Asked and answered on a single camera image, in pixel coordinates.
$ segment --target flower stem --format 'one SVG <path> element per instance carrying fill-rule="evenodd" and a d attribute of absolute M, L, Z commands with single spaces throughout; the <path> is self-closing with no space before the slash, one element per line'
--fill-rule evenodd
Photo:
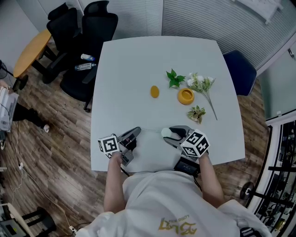
<path fill-rule="evenodd" d="M 210 106 L 211 106 L 211 108 L 212 108 L 212 110 L 213 110 L 213 112 L 214 112 L 214 115 L 215 115 L 215 118 L 216 118 L 216 120 L 218 120 L 217 119 L 217 116 L 216 116 L 216 113 L 215 113 L 215 110 L 214 110 L 214 107 L 213 107 L 213 104 L 212 104 L 212 101 L 211 101 L 211 98 L 210 98 L 210 92 L 209 92 L 209 90 L 207 91 L 207 95 L 205 94 L 205 93 L 203 93 L 203 92 L 201 92 L 201 94 L 203 94 L 203 96 L 207 99 L 207 101 L 209 102 L 209 104 L 210 104 Z"/>
<path fill-rule="evenodd" d="M 214 115 L 215 115 L 215 117 L 216 117 L 216 120 L 218 121 L 217 116 L 216 116 L 216 113 L 215 113 L 215 110 L 214 110 L 214 107 L 213 107 L 213 104 L 212 104 L 212 101 L 211 101 L 211 98 L 210 98 L 210 90 L 208 90 L 208 93 L 209 93 L 210 105 L 211 105 L 211 107 L 212 107 L 212 110 L 213 110 L 213 112 L 214 112 Z"/>

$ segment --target electrical outlet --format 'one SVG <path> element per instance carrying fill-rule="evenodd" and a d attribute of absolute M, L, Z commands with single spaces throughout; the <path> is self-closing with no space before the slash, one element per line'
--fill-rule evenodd
<path fill-rule="evenodd" d="M 70 229 L 74 234 L 76 234 L 77 230 L 76 230 L 72 225 L 69 226 L 69 229 Z"/>
<path fill-rule="evenodd" d="M 19 168 L 19 170 L 21 170 L 23 167 L 24 167 L 24 163 L 21 162 L 21 163 L 19 164 L 18 168 Z"/>

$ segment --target white t-shirt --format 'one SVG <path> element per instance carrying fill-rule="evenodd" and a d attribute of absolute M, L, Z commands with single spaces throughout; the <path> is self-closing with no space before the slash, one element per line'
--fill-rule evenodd
<path fill-rule="evenodd" d="M 193 177 L 178 171 L 137 173 L 123 184 L 123 211 L 104 212 L 77 237 L 239 237 L 251 227 L 271 237 L 267 227 L 235 200 L 218 209 L 203 200 Z"/>

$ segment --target yellow cup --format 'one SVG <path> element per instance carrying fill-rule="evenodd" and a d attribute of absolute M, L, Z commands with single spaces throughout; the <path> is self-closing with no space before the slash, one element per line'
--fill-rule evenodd
<path fill-rule="evenodd" d="M 178 92 L 178 100 L 183 105 L 189 105 L 194 101 L 194 92 L 189 88 L 183 88 Z"/>

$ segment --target black and white marker cube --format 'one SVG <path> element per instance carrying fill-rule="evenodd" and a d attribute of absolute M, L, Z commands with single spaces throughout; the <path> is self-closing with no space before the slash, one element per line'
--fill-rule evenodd
<path fill-rule="evenodd" d="M 116 136 L 104 137 L 98 140 L 101 152 L 110 154 L 119 151 L 119 145 Z"/>
<path fill-rule="evenodd" d="M 181 144 L 181 147 L 187 156 L 201 157 L 209 148 L 210 143 L 204 133 L 196 129 Z"/>

